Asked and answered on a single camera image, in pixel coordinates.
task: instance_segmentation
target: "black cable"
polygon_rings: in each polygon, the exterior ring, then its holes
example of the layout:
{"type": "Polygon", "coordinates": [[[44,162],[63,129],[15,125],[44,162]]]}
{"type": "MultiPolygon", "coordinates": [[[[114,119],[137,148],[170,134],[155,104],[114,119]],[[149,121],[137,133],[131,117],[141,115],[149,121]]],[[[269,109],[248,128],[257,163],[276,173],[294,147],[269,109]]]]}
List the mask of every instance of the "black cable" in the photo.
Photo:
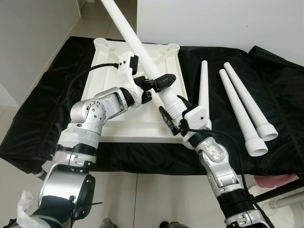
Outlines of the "black cable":
{"type": "Polygon", "coordinates": [[[243,161],[242,161],[242,154],[241,154],[241,150],[237,144],[237,142],[235,141],[234,138],[232,138],[229,134],[225,133],[225,132],[221,132],[221,131],[215,131],[215,130],[205,130],[205,129],[188,129],[189,132],[206,132],[206,133],[218,133],[218,134],[222,134],[225,135],[226,137],[228,137],[236,146],[237,148],[237,153],[238,153],[238,161],[239,161],[239,165],[241,168],[241,177],[242,177],[242,182],[244,185],[244,190],[247,194],[247,197],[251,200],[251,202],[255,205],[256,209],[258,209],[263,218],[265,219],[265,221],[269,224],[269,226],[271,228],[275,228],[274,225],[272,224],[272,222],[270,221],[270,219],[268,218],[268,216],[265,214],[265,212],[261,209],[261,207],[256,203],[255,198],[252,194],[249,193],[247,184],[246,184],[246,180],[245,180],[245,173],[244,173],[244,167],[243,167],[243,161]]]}
{"type": "Polygon", "coordinates": [[[93,66],[91,68],[88,68],[87,70],[85,70],[84,72],[82,72],[81,74],[77,75],[75,78],[73,78],[73,80],[69,83],[68,87],[67,87],[67,92],[66,92],[66,98],[67,98],[67,106],[69,111],[71,111],[71,87],[73,85],[73,83],[81,76],[85,75],[86,73],[90,72],[91,70],[97,69],[97,68],[101,68],[101,67],[115,67],[118,69],[118,63],[103,63],[103,64],[99,64],[96,66],[93,66]]]}

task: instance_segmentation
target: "white plastic pipe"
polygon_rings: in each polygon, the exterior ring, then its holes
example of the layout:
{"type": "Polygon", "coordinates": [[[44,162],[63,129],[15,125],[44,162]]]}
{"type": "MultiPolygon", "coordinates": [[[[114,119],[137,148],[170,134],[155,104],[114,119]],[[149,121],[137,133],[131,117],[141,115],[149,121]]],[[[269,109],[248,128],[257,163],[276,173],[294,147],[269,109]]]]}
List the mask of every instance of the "white plastic pipe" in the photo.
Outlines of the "white plastic pipe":
{"type": "Polygon", "coordinates": [[[211,130],[212,124],[209,116],[208,62],[206,60],[201,63],[199,86],[199,105],[206,109],[206,118],[208,121],[206,127],[211,130]]]}
{"type": "Polygon", "coordinates": [[[304,202],[304,192],[299,192],[297,194],[269,202],[269,207],[275,210],[277,208],[286,207],[300,202],[304,202]]]}
{"type": "Polygon", "coordinates": [[[245,138],[245,147],[249,155],[253,157],[264,155],[268,152],[265,142],[257,135],[257,132],[251,123],[226,71],[221,69],[219,71],[219,75],[223,81],[229,101],[237,117],[237,122],[245,138]]]}
{"type": "MultiPolygon", "coordinates": [[[[139,57],[138,61],[143,67],[147,77],[149,79],[156,79],[162,76],[130,24],[115,4],[114,0],[101,0],[101,2],[108,11],[123,38],[130,46],[132,52],[139,57]]],[[[158,95],[172,119],[176,119],[181,116],[181,113],[187,109],[182,100],[174,94],[170,87],[159,92],[158,95]]]]}
{"type": "Polygon", "coordinates": [[[239,79],[238,75],[230,65],[230,63],[225,63],[224,68],[226,69],[235,89],[237,90],[239,96],[241,97],[246,109],[249,112],[255,126],[258,135],[264,141],[270,141],[278,136],[278,132],[275,127],[268,122],[261,109],[257,106],[256,102],[239,79]]]}

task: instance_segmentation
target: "black fabric cover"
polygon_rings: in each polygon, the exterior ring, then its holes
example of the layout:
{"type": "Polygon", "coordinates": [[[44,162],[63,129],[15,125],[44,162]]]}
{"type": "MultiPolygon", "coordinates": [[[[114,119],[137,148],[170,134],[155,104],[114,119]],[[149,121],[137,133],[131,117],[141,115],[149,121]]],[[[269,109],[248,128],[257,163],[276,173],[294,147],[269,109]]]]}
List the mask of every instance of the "black fabric cover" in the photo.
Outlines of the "black fabric cover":
{"type": "MultiPolygon", "coordinates": [[[[51,68],[43,75],[14,121],[0,147],[0,157],[30,173],[51,160],[60,132],[67,126],[66,86],[89,68],[94,56],[93,39],[71,37],[51,68]]],[[[200,65],[208,61],[210,118],[214,130],[229,133],[243,154],[245,173],[280,175],[304,172],[304,68],[266,50],[254,47],[249,54],[224,47],[181,47],[179,61],[188,99],[198,102],[200,65]],[[250,157],[245,141],[219,77],[230,62],[267,119],[279,132],[266,142],[269,151],[250,157]]],[[[73,88],[73,102],[80,100],[86,82],[73,88]]],[[[217,140],[229,152],[230,164],[239,173],[236,148],[220,135],[217,140]]],[[[206,174],[198,155],[180,144],[100,143],[95,171],[127,171],[172,175],[206,174]]]]}

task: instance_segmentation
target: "silver robot arm segment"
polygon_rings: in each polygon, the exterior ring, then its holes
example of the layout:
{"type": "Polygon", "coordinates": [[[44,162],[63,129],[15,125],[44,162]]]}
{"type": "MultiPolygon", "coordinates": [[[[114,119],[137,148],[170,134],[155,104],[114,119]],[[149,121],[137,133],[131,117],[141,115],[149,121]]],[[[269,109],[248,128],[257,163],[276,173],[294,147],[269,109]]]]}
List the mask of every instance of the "silver robot arm segment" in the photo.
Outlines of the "silver robot arm segment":
{"type": "Polygon", "coordinates": [[[66,199],[74,205],[73,219],[60,221],[62,227],[70,227],[90,212],[95,179],[89,171],[96,163],[95,152],[103,125],[127,109],[125,97],[117,87],[73,106],[71,123],[61,133],[53,159],[55,163],[44,180],[38,199],[39,206],[49,197],[66,199]]]}
{"type": "Polygon", "coordinates": [[[204,131],[207,128],[205,108],[183,101],[188,109],[183,112],[180,121],[181,135],[185,143],[195,148],[207,171],[210,186],[225,215],[227,228],[270,228],[262,213],[254,208],[251,198],[230,166],[226,148],[218,144],[208,131],[204,131]]]}

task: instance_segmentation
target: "pink object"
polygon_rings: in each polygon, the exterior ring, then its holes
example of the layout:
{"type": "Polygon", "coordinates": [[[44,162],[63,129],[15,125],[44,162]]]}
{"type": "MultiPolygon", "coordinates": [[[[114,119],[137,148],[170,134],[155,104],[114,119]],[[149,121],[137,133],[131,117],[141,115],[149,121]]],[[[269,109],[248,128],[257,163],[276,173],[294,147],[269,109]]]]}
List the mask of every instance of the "pink object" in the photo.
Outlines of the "pink object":
{"type": "Polygon", "coordinates": [[[273,188],[286,182],[290,182],[295,176],[295,174],[287,174],[280,176],[254,176],[254,178],[259,187],[273,188]]]}

